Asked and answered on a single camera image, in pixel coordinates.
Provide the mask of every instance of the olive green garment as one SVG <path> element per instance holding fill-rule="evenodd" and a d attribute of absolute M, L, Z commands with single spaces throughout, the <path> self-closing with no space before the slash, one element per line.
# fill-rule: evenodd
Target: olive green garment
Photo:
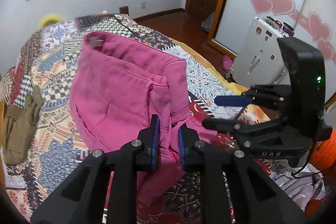
<path fill-rule="evenodd" d="M 27 157 L 36 132 L 36 124 L 43 100 L 38 86 L 26 96 L 25 108 L 7 108 L 2 134 L 3 159 L 6 164 L 19 164 Z"/>

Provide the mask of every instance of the paisley pattern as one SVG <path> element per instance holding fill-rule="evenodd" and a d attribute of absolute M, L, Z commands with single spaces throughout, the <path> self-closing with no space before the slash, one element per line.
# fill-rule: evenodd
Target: paisley pattern
<path fill-rule="evenodd" d="M 193 97 L 189 104 L 192 107 L 190 113 L 195 117 L 196 112 L 197 117 L 234 117 L 238 112 L 235 108 L 218 108 L 213 103 L 216 95 L 234 94 L 225 84 L 169 37 L 136 24 L 127 15 L 79 17 L 39 30 L 22 48 L 16 67 L 9 70 L 0 83 L 0 97 L 6 100 L 6 104 L 22 99 L 18 96 L 29 92 L 26 85 L 21 84 L 28 76 L 31 85 L 39 86 L 44 99 L 27 159 L 18 165 L 6 166 L 3 163 L 7 193 L 28 221 L 41 202 L 89 154 L 72 121 L 68 103 L 82 37 L 92 30 L 118 33 L 184 58 L 187 61 L 188 90 Z M 265 121 L 264 116 L 249 109 L 244 118 L 250 122 Z M 230 136 L 227 138 L 230 141 L 218 138 L 216 146 L 229 150 L 238 148 L 232 144 L 234 140 Z M 138 204 L 139 223 L 199 222 L 198 174 L 185 174 L 157 202 L 149 208 Z"/>

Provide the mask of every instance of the yellow round object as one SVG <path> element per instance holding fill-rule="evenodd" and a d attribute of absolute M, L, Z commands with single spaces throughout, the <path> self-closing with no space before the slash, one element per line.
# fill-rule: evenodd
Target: yellow round object
<path fill-rule="evenodd" d="M 46 15 L 40 21 L 39 28 L 42 29 L 45 26 L 52 25 L 52 24 L 60 22 L 60 21 L 63 21 L 63 18 L 61 18 L 58 15 Z"/>

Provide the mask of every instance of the metal screw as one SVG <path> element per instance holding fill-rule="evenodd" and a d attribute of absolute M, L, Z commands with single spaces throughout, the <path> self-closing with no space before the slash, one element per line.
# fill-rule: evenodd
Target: metal screw
<path fill-rule="evenodd" d="M 242 157 L 245 156 L 245 154 L 244 154 L 244 152 L 243 152 L 242 150 L 236 150 L 236 151 L 234 152 L 234 154 L 235 154 L 235 156 L 236 156 L 237 158 L 242 158 Z"/>
<path fill-rule="evenodd" d="M 96 149 L 92 152 L 92 156 L 94 156 L 95 158 L 98 158 L 101 155 L 103 155 L 103 151 L 101 151 L 100 149 Z"/>
<path fill-rule="evenodd" d="M 205 142 L 199 140 L 199 141 L 195 141 L 195 146 L 197 147 L 204 147 L 205 146 Z"/>
<path fill-rule="evenodd" d="M 246 141 L 246 142 L 244 142 L 244 147 L 248 148 L 248 147 L 250 147 L 250 145 L 251 145 L 251 142 L 250 142 L 250 141 Z"/>
<path fill-rule="evenodd" d="M 141 145 L 141 141 L 140 141 L 140 140 L 133 140 L 133 141 L 131 142 L 131 145 L 133 145 L 133 146 L 135 146 L 135 147 L 138 147 L 138 146 Z"/>

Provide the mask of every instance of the heart decal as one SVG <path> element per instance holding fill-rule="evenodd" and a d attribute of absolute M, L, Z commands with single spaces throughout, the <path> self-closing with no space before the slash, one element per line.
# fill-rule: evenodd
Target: heart decal
<path fill-rule="evenodd" d="M 268 13 L 273 9 L 271 0 L 251 0 L 251 3 L 257 15 Z"/>
<path fill-rule="evenodd" d="M 331 39 L 333 34 L 330 26 L 327 23 L 322 22 L 317 12 L 311 11 L 308 14 L 308 24 L 313 41 L 318 41 L 320 37 L 323 37 L 326 41 Z"/>
<path fill-rule="evenodd" d="M 332 60 L 332 58 L 335 55 L 334 48 L 330 44 L 330 42 L 327 42 L 323 37 L 320 37 L 317 40 L 317 48 L 322 52 L 322 55 L 324 57 L 324 60 Z"/>
<path fill-rule="evenodd" d="M 295 9 L 295 3 L 293 0 L 271 0 L 273 3 L 273 14 L 286 15 L 290 14 Z"/>

